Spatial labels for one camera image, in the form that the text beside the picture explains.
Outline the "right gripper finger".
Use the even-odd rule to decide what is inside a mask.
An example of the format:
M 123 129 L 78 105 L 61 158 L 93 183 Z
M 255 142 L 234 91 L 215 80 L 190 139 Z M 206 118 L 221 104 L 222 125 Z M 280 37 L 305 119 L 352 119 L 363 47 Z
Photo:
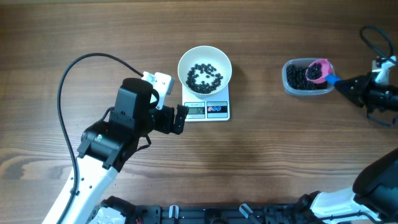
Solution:
M 361 92 L 355 89 L 354 86 L 348 84 L 338 84 L 337 90 L 350 102 L 352 102 L 357 107 L 363 107 L 364 101 L 361 96 Z
M 340 80 L 335 83 L 337 90 L 363 90 L 371 80 L 370 75 L 360 75 L 346 80 Z

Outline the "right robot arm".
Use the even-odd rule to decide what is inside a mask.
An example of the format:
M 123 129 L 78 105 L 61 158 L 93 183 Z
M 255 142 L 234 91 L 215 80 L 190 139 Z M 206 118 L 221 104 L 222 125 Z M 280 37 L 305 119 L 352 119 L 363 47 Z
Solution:
M 368 113 L 375 109 L 397 111 L 397 88 L 379 82 L 376 74 L 327 82 Z M 337 192 L 303 195 L 292 210 L 295 223 L 341 223 L 367 219 L 373 223 L 397 222 L 397 150 L 367 166 L 352 187 Z

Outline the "pink scoop with blue handle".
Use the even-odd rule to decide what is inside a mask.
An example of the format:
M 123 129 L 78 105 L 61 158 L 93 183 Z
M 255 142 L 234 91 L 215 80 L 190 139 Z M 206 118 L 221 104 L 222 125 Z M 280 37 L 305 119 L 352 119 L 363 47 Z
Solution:
M 334 86 L 336 82 L 341 81 L 341 78 L 334 75 L 332 64 L 328 59 L 312 62 L 307 68 L 305 77 L 314 84 L 328 83 Z

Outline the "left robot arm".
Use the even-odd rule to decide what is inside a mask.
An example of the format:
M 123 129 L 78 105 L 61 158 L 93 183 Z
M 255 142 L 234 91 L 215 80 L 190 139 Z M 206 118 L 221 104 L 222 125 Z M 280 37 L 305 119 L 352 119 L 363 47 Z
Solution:
M 44 223 L 85 223 L 104 191 L 113 183 L 125 162 L 142 148 L 140 138 L 153 130 L 181 134 L 188 114 L 186 106 L 157 110 L 151 98 L 153 86 L 138 78 L 126 78 L 118 90 L 108 121 L 100 120 L 81 137 L 77 165 Z

